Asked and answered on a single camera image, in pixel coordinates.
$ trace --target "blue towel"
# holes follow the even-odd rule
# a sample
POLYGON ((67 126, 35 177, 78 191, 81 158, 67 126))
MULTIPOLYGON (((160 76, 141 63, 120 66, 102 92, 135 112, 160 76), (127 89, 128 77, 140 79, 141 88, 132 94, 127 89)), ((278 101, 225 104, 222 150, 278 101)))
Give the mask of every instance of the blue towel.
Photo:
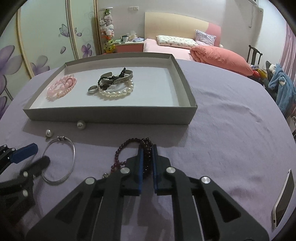
POLYGON ((274 90, 277 85, 279 86, 279 90, 276 97, 276 104, 283 115, 285 115, 289 103, 295 99, 296 91, 292 80, 283 72, 283 69, 279 64, 276 65, 276 72, 269 82, 268 88, 274 90))

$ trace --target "phone screen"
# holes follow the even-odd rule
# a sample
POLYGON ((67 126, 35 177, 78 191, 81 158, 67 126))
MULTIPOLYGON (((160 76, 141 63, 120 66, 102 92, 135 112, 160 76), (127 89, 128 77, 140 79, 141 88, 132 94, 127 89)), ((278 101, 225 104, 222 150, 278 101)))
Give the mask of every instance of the phone screen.
POLYGON ((283 195, 281 196, 280 201, 276 207, 276 227, 279 225, 281 219, 283 218, 287 210, 293 191, 294 191, 294 179, 292 175, 292 170, 290 170, 288 174, 288 180, 287 180, 286 186, 284 187, 283 195))

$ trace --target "white patterned pillow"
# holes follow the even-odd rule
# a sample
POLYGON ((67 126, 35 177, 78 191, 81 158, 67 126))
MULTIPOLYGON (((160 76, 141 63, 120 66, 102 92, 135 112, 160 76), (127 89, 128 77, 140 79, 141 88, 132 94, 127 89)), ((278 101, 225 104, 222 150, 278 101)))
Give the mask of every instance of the white patterned pillow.
POLYGON ((160 46, 171 46, 183 49, 191 49, 198 45, 193 39, 180 38, 174 36, 158 35, 157 42, 160 46))
POLYGON ((199 30, 195 30, 195 33, 195 42, 198 43, 198 45, 214 46, 216 36, 206 34, 199 30))

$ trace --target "headboard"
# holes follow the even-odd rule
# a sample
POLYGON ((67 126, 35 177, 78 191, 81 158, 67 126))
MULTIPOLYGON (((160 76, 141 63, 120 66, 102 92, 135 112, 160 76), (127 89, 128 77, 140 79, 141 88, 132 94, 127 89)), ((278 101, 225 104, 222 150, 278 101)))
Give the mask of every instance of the headboard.
POLYGON ((207 34, 217 36, 214 45, 219 47, 221 39, 221 27, 218 25, 205 22, 197 18, 191 18, 173 13, 145 13, 146 39, 156 39, 156 36, 158 35, 195 39, 196 29, 207 34))

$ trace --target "pink bed sheet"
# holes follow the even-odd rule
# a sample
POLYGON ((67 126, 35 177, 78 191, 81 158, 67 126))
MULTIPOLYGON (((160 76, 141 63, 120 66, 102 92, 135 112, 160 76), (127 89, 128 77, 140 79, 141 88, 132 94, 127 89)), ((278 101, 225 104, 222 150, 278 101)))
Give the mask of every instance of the pink bed sheet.
POLYGON ((182 48, 169 47, 169 46, 159 46, 157 44, 157 41, 154 39, 146 39, 144 41, 143 52, 170 53, 175 58, 194 61, 194 59, 190 55, 189 49, 182 49, 182 48))

